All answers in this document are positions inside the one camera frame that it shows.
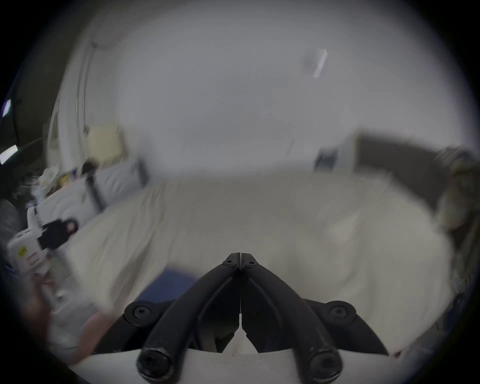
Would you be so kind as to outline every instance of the bed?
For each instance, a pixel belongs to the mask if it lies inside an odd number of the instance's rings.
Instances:
[[[432,185],[441,190],[444,183],[433,157],[412,146],[390,148],[381,172],[365,153],[380,154],[390,144],[359,140],[353,174],[264,172],[145,186],[134,176],[136,184],[126,188],[120,186],[128,180],[123,172],[131,173],[136,162],[121,163],[95,177],[108,204],[92,210],[63,257],[95,305],[118,316],[166,267],[200,277],[226,255],[249,252],[302,297],[353,304],[396,353],[451,303],[454,250],[432,222],[434,195],[441,193]],[[409,159],[425,157],[424,166],[406,177],[405,151]],[[113,179],[124,193],[107,198],[102,180]],[[76,209],[86,212],[80,204],[68,214],[75,216]]]

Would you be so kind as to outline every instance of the person's arm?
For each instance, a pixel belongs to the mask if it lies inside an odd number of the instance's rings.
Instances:
[[[47,342],[48,326],[50,324],[50,306],[42,294],[42,284],[52,284],[49,277],[32,276],[33,293],[28,303],[22,309],[22,315],[27,327],[34,337],[42,344]]]

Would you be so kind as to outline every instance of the wall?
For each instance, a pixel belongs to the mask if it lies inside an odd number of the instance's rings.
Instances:
[[[100,1],[83,1],[66,9],[39,36],[25,59],[15,92],[22,144],[40,137],[43,124],[49,123],[73,45],[100,4]]]
[[[99,32],[106,48],[92,61],[86,119],[119,123],[155,174],[311,167],[319,148],[361,127],[434,149],[478,149],[465,79],[408,9],[353,0],[186,2],[162,12],[148,4],[116,10]]]

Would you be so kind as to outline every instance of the black screw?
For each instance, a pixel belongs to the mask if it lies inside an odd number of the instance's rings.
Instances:
[[[137,319],[141,319],[143,317],[150,316],[150,308],[145,307],[145,306],[137,307],[133,310],[133,315]]]
[[[336,378],[342,372],[342,360],[333,352],[322,352],[310,361],[310,373],[314,382]]]
[[[330,315],[336,319],[345,319],[347,317],[347,310],[343,307],[333,307],[330,310]]]
[[[137,360],[137,370],[143,377],[160,379],[169,374],[170,360],[159,351],[142,351]]]

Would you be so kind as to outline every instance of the white object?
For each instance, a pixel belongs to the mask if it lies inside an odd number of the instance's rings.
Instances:
[[[5,149],[2,153],[0,153],[0,164],[4,164],[10,157],[18,152],[18,148],[16,145],[12,145],[10,148]]]
[[[70,367],[91,384],[143,384],[136,369],[140,350],[92,355]],[[408,360],[339,350],[343,371],[336,384],[401,384],[416,366]],[[299,383],[291,349],[255,355],[232,355],[188,349],[179,384]]]
[[[137,161],[122,161],[95,172],[95,187],[106,205],[122,200],[142,188]]]
[[[372,176],[168,180],[93,219],[67,257],[97,305],[120,315],[167,264],[201,276],[232,252],[303,298],[351,303],[392,353],[453,298],[451,245],[428,208]]]
[[[101,166],[114,164],[125,155],[118,125],[91,127],[87,143],[89,157]]]
[[[7,113],[10,111],[10,106],[12,105],[12,100],[11,99],[8,99],[6,102],[5,102],[5,106],[3,107],[3,111],[1,113],[1,116],[2,117],[5,117],[7,115]]]
[[[315,69],[315,72],[313,73],[313,77],[315,79],[318,79],[320,77],[320,74],[322,73],[322,69],[324,68],[325,65],[325,60],[327,60],[327,50],[324,49],[322,51],[322,55],[320,56],[317,64],[317,68]]]
[[[49,168],[45,168],[42,175],[38,178],[38,183],[40,184],[40,187],[45,195],[57,184],[59,171],[60,167],[56,164]]]
[[[74,218],[79,227],[98,215],[92,196],[80,178],[60,188],[36,206],[37,217],[42,224],[56,219]]]

